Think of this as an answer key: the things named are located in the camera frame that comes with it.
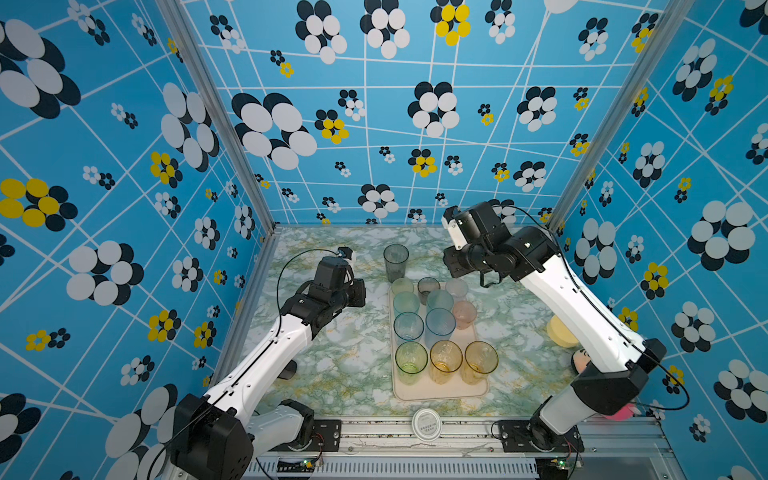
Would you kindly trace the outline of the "clear dotted glass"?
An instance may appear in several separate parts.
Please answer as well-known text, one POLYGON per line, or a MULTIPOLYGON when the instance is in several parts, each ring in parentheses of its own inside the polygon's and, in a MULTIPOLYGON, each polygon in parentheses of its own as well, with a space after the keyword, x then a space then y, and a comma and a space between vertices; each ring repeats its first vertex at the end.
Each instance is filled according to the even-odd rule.
POLYGON ((469 286, 461 279, 451 279, 445 283, 445 290, 453 297, 455 302, 460 302, 467 298, 469 286))

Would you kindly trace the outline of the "pink dotted glass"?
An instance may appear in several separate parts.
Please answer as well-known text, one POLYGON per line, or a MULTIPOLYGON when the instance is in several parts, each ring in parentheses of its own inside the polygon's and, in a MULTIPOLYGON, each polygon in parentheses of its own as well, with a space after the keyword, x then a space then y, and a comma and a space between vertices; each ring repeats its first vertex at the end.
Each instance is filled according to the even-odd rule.
POLYGON ((456 302, 452 309, 452 314, 456 321, 456 328, 464 330, 471 327, 477 319, 476 307, 467 300, 456 302))

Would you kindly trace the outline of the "light green short glass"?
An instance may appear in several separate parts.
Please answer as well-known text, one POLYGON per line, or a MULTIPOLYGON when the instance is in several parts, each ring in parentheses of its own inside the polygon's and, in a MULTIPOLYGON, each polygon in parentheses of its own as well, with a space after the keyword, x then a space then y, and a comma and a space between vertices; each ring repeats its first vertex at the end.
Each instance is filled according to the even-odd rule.
POLYGON ((400 293, 413 293, 414 283, 408 278, 399 278, 391 284, 390 291, 393 295, 398 295, 400 293))

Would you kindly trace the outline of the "teal glass lowest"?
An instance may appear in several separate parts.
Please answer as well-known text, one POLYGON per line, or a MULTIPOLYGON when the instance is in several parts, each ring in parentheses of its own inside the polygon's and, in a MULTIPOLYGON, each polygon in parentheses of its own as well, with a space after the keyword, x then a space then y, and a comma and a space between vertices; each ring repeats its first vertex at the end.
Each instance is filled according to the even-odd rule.
POLYGON ((426 308, 428 312, 436 309, 451 311, 454 306, 454 298, 446 290, 431 291, 427 296, 426 308))

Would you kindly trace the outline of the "tall grey glass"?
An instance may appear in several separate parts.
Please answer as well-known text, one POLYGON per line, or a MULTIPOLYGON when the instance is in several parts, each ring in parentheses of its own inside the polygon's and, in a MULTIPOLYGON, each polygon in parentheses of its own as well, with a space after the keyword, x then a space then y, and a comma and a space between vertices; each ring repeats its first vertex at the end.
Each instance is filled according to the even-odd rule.
POLYGON ((401 244, 391 244, 383 252, 386 276, 390 283, 405 277, 409 250, 401 244))

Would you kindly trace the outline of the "teal glass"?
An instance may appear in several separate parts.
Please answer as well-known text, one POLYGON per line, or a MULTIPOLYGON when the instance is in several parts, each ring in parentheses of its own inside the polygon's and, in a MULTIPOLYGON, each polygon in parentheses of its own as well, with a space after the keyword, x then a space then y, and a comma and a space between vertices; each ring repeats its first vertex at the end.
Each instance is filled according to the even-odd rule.
POLYGON ((400 292, 393 297, 392 307, 395 316, 418 313, 420 305, 419 297, 412 292, 400 292))

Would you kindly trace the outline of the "small grey glass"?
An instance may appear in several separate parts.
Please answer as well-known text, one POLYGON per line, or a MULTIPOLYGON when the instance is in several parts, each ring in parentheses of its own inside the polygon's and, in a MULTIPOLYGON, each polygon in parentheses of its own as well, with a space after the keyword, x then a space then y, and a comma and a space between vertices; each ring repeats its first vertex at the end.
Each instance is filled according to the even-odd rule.
POLYGON ((420 303, 426 305, 429 295, 441 289, 440 282, 433 277, 423 277, 417 282, 417 293, 420 303))

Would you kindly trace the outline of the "blue short glass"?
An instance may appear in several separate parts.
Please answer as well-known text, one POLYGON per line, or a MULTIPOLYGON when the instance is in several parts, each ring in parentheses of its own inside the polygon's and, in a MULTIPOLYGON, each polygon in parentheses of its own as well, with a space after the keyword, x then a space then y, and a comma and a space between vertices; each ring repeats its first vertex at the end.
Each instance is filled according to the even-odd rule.
POLYGON ((430 350, 437 342, 449 340, 456 328, 453 313, 447 309, 435 308, 425 317, 425 344, 430 350))

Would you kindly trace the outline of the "tall yellow glass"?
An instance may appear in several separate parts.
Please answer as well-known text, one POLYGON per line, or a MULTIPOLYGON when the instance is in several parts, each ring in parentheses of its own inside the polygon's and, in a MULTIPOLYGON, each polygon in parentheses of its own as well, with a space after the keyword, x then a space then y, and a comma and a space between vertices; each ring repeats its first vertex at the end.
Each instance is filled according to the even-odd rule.
POLYGON ((462 380, 469 385, 484 381, 499 365, 496 349, 484 341, 474 341, 464 350, 464 364, 461 370, 462 380))

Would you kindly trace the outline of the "yellow short glass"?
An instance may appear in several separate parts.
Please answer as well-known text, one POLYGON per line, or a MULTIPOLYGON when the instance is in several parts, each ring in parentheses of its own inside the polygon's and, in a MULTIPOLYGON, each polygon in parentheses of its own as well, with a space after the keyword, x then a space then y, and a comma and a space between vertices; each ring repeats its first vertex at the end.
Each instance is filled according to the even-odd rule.
POLYGON ((450 340, 437 342, 429 352, 429 376, 438 385, 447 383, 461 368, 463 352, 450 340))

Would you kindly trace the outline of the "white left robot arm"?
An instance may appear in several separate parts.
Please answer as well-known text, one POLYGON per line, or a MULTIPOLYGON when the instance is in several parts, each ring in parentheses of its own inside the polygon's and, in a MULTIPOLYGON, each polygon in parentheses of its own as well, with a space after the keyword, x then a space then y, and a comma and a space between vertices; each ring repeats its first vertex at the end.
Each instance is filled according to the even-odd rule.
POLYGON ((365 302, 362 279, 331 288, 305 282, 284 303, 269 338, 206 394, 189 394, 176 406, 166 447, 170 463, 196 479, 240 479, 255 455, 280 445, 307 445, 314 411, 294 400, 258 415, 253 433, 247 427, 266 390, 294 357, 343 309, 365 302))

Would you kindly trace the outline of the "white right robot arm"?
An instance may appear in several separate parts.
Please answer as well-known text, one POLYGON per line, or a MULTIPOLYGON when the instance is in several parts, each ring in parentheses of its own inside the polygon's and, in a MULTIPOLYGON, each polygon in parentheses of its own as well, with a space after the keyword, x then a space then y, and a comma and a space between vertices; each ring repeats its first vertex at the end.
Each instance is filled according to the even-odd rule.
POLYGON ((634 400, 666 349, 624 325, 578 279, 549 236, 535 227, 515 233, 503 224, 488 232, 444 222, 452 246, 443 261, 452 277, 495 272, 521 283, 563 322, 586 350, 585 370, 549 397, 529 421, 532 441, 549 450, 579 422, 595 414, 611 416, 634 400))

